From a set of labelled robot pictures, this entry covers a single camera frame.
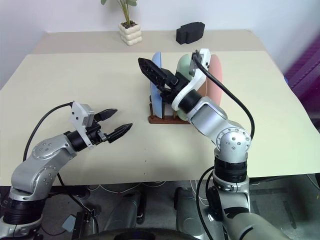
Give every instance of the wire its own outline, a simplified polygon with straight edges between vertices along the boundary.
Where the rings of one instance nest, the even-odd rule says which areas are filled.
[[[194,189],[194,186],[192,185],[192,180],[190,180],[190,185],[191,185],[191,189],[192,189],[192,192],[193,192],[193,195],[194,195],[194,197],[196,197],[196,191],[195,191],[195,189]],[[200,203],[202,203],[202,205],[204,205],[204,206],[206,206],[206,207],[208,207],[209,205],[208,204],[205,204],[203,201],[207,201],[207,199],[206,198],[203,198],[203,197],[200,197],[199,196],[199,201],[200,201]]]
[[[310,180],[310,182],[312,183],[312,185],[315,186],[316,189],[318,189],[318,190],[320,191],[320,187],[311,179],[311,177],[310,177],[308,174],[306,174],[306,176],[307,176],[307,178]]]
[[[208,188],[209,188],[209,182],[210,182],[210,179],[213,177],[213,172],[210,172],[207,180],[206,180],[206,183],[205,183],[205,196],[208,198]]]
[[[100,188],[100,185],[98,185],[96,188],[93,188],[93,189],[91,189],[89,186],[86,186],[86,189],[88,189],[91,192],[97,190],[98,188]]]
[[[246,108],[246,106],[231,92],[229,91],[218,79],[216,79],[210,72],[206,70],[206,68],[201,64],[200,60],[198,59],[198,50],[195,51],[195,53],[192,54],[192,60],[195,62],[197,67],[211,80],[213,81],[222,91],[224,91],[232,100],[234,100],[241,108],[242,110],[246,113],[250,120],[251,124],[251,133],[250,137],[251,139],[254,138],[255,135],[255,121],[254,118],[252,117],[250,111]]]
[[[68,188],[67,186],[65,185],[65,183],[63,182],[60,174],[58,173],[57,174],[57,177],[59,179],[59,182],[60,184],[64,187],[65,191],[66,191],[66,194],[68,194],[68,196],[76,203],[78,204],[81,208],[83,208],[83,210],[85,210],[86,212],[88,212],[88,214],[90,214],[90,216],[92,217],[93,221],[94,221],[94,224],[95,224],[95,228],[96,228],[96,234],[99,233],[99,224],[98,224],[98,221],[96,219],[96,216],[92,213],[92,211],[87,208],[82,202],[78,201],[74,196],[72,196],[69,191],[68,191]]]
[[[208,228],[207,228],[207,225],[204,221],[204,218],[202,216],[202,213],[201,213],[201,210],[200,210],[200,205],[199,205],[199,191],[200,191],[200,186],[201,186],[201,182],[202,180],[204,179],[204,177],[207,175],[208,172],[210,172],[211,170],[213,170],[215,167],[212,166],[210,168],[208,168],[207,170],[205,170],[205,172],[202,174],[202,176],[200,177],[199,179],[199,182],[198,182],[198,185],[196,187],[196,194],[195,194],[195,203],[196,203],[196,210],[198,212],[198,215],[199,215],[199,218],[200,218],[200,221],[202,223],[202,226],[206,232],[206,234],[208,235],[208,238],[209,240],[214,240],[213,237],[211,236]]]
[[[151,185],[146,184],[146,183],[143,182],[142,185],[145,185],[145,186],[147,186],[147,187],[149,187],[149,188],[157,188],[157,187],[161,187],[161,186],[164,185],[165,183],[166,183],[166,181],[162,182],[162,183],[159,184],[159,185],[151,186]]]
[[[40,125],[42,124],[42,122],[46,119],[46,117],[48,117],[51,113],[53,113],[55,110],[57,109],[61,109],[63,107],[67,107],[67,106],[70,106],[72,107],[72,102],[68,102],[68,103],[65,103],[65,104],[62,104],[62,105],[59,105],[59,106],[56,106],[54,108],[52,108],[50,111],[48,111],[41,119],[40,121],[37,123],[37,125],[35,126],[35,128],[33,129],[29,139],[28,139],[28,142],[26,143],[26,146],[25,146],[25,149],[24,149],[24,153],[23,153],[23,159],[22,161],[24,162],[26,159],[27,159],[27,154],[28,154],[28,149],[30,147],[30,144],[31,144],[31,141],[32,139],[34,138],[35,134],[36,134],[36,131],[38,130],[38,128],[40,127]]]
[[[49,235],[49,236],[59,236],[59,235],[61,235],[61,234],[64,234],[67,230],[63,230],[62,232],[59,232],[59,233],[49,233],[49,232],[47,232],[45,229],[44,229],[44,227],[41,225],[41,229],[42,229],[42,231],[45,233],[45,234],[47,234],[47,235]]]
[[[141,184],[141,183],[138,183],[137,185],[135,185],[135,186],[133,186],[133,187],[130,187],[130,188],[128,188],[128,189],[126,189],[126,190],[123,190],[123,191],[112,191],[112,190],[109,190],[109,189],[105,188],[105,187],[102,186],[102,185],[99,185],[99,186],[100,186],[103,190],[105,190],[105,191],[107,191],[107,192],[109,192],[109,193],[113,193],[113,194],[124,194],[124,193],[126,193],[126,192],[128,192],[128,191],[130,191],[130,190],[132,190],[132,189],[135,189],[135,188],[138,187],[140,184]]]

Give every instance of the potted plant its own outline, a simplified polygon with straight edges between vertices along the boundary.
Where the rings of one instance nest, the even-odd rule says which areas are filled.
[[[125,22],[119,23],[121,39],[129,46],[137,44],[142,41],[141,27],[134,21],[130,20],[129,6],[137,6],[137,0],[116,0],[120,5],[125,17]],[[107,0],[101,0],[101,4],[105,5]]]

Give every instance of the white plant pot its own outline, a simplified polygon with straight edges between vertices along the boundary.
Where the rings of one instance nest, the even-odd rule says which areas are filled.
[[[131,46],[142,41],[142,33],[140,31],[141,27],[139,24],[125,28],[121,25],[121,23],[119,23],[118,27],[120,30],[121,39],[127,45]]]

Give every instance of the black object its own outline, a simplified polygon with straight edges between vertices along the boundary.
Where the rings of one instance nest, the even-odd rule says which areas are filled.
[[[90,191],[84,185],[68,186],[68,193],[82,199],[87,199],[90,196]],[[48,197],[51,198],[56,195],[68,193],[63,186],[52,186]]]
[[[220,196],[216,186],[210,187],[206,192],[206,199],[209,203],[209,213],[217,222],[221,222],[222,218],[222,206]]]
[[[179,44],[190,44],[195,41],[198,41],[204,35],[205,24],[196,21],[191,22],[186,25],[182,25],[176,30],[175,40]]]
[[[201,98],[202,96],[195,89],[192,89],[180,101],[178,107],[187,114],[197,105]]]
[[[318,186],[320,186],[320,173],[314,174],[316,182],[318,183]]]
[[[165,103],[171,104],[189,83],[189,80],[180,72],[177,71],[174,75],[167,69],[159,68],[149,59],[139,57],[138,62],[141,72],[160,90],[160,96]]]
[[[83,236],[85,224],[89,219],[90,216],[85,211],[78,211],[76,213],[71,240],[78,240]]]
[[[238,214],[249,213],[249,209],[242,206],[229,207],[224,210],[224,213],[228,219],[233,219]]]
[[[248,228],[247,230],[245,230],[245,231],[242,233],[242,235],[240,236],[239,240],[243,240],[244,237],[245,237],[245,235],[246,235],[248,232],[250,232],[251,230],[253,230],[253,229],[254,229],[253,227],[250,227],[250,228]]]
[[[45,199],[37,201],[18,201],[8,199],[3,221],[12,225],[24,225],[41,218],[45,206]]]
[[[82,139],[78,131],[73,131],[73,132],[67,131],[64,133],[64,135],[66,135],[66,137],[69,139],[75,151],[79,152],[87,147],[87,144]]]
[[[104,134],[106,136],[106,140],[109,142],[109,143],[112,143],[114,142],[115,140],[121,138],[123,135],[125,135],[129,130],[130,128],[132,127],[132,123],[128,123],[128,124],[123,124],[119,127],[117,127],[114,132],[110,133],[110,134]]]
[[[108,118],[110,118],[113,114],[115,114],[118,110],[115,108],[110,108],[110,109],[106,109],[103,110],[97,114],[94,115],[94,120],[96,120],[97,122],[100,121],[104,121]]]
[[[198,240],[183,232],[161,228],[127,228],[103,231],[82,240]]]
[[[247,161],[240,163],[229,163],[214,158],[214,173],[223,181],[230,183],[241,183],[247,177]]]

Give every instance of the floor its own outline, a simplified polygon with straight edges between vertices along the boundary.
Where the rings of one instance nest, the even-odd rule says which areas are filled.
[[[134,186],[134,183],[104,185],[113,191],[123,191]],[[173,199],[177,187],[190,187],[190,181],[166,182],[160,187],[137,187],[147,194],[145,221],[140,227],[155,227],[175,229],[176,211]],[[289,176],[283,179],[260,182],[250,185],[250,202],[252,212],[260,214],[271,224],[282,230],[293,240],[318,240],[320,236],[320,191],[317,190],[305,175]],[[108,215],[120,200],[121,196],[110,193],[102,188],[91,192],[88,199],[82,200],[87,205],[98,209],[99,227],[103,229]],[[47,200],[43,210],[42,225],[50,233],[59,233],[60,227],[69,215],[80,211],[68,196],[57,195]],[[209,222],[208,228],[215,240],[223,240],[221,224]],[[48,236],[46,240],[70,240],[71,233],[65,232],[59,236]]]

